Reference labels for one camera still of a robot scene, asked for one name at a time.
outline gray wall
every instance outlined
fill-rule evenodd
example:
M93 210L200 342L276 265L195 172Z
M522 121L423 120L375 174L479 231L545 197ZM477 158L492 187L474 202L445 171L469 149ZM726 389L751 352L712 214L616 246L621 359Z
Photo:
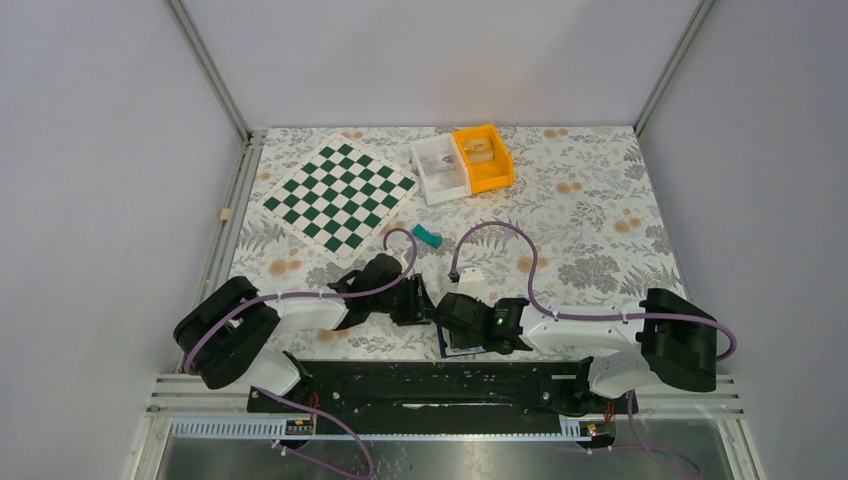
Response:
M4 2L0 478L114 480L238 142L162 2Z
M698 0L187 0L248 123L635 122Z
M769 478L844 478L848 4L716 2L642 138Z

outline floral tablecloth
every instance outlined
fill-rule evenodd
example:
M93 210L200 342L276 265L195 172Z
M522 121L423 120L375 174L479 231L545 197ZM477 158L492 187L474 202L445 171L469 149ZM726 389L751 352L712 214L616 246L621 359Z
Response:
M261 292L317 288L346 273L309 250L255 208L288 169L331 133L356 138L410 172L409 143L445 128L275 128L268 131L230 276L244 275ZM631 127L500 128L515 160L515 185L427 206L422 192L390 227L421 224L444 237L441 248L419 242L415 269L434 303L450 291L447 278L456 240L487 220L520 226L539 250L535 286L539 300L568 304L620 304L644 298L648 287L683 294L671 242L657 208ZM406 251L403 235L389 246ZM352 269L381 251L373 242ZM514 233L489 227L463 246L459 267L474 265L486 277L486 298L526 296L530 250ZM269 346L300 359L424 360L439 358L436 327L397 327L373 314L346 331L302 330L271 338ZM494 353L465 360L560 360L597 354L563 346L542 352Z

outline chessboard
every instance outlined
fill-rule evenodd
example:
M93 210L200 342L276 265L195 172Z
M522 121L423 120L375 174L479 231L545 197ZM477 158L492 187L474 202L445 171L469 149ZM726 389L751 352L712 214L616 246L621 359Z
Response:
M360 142L334 134L271 188L259 208L347 268L417 188L411 174Z

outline white plastic bin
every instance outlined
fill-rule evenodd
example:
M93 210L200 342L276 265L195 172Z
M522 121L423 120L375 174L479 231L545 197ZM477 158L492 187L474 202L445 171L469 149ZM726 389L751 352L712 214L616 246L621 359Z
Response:
M468 169L453 135L424 138L411 145L412 161L421 176L421 190L427 205L471 195Z

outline teal object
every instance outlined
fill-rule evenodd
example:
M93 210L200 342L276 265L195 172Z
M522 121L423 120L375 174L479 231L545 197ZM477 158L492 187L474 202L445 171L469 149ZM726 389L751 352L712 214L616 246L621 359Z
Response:
M439 248L442 246L442 236L437 233L428 232L427 229L421 225L416 225L415 228L412 229L412 234L433 248Z

